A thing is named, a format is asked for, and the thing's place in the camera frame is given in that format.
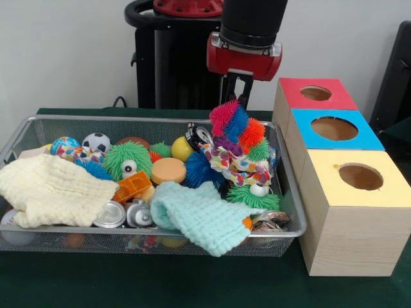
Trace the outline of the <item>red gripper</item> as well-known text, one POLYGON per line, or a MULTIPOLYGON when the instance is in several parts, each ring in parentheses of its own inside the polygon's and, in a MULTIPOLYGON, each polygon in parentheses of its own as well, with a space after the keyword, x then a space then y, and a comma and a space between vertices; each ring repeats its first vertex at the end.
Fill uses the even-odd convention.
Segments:
MULTIPOLYGON (((212 32, 207 40, 206 64, 209 71, 218 74, 227 74, 230 71, 251 74, 240 76, 244 82, 243 92, 239 101, 244 109, 249 103, 250 92, 254 79, 271 81, 276 75, 283 56, 283 46, 274 43, 268 49, 243 49, 230 45, 220 38, 218 32, 212 32)), ((236 99, 235 94, 237 76, 227 74, 223 78, 223 102, 236 99)))

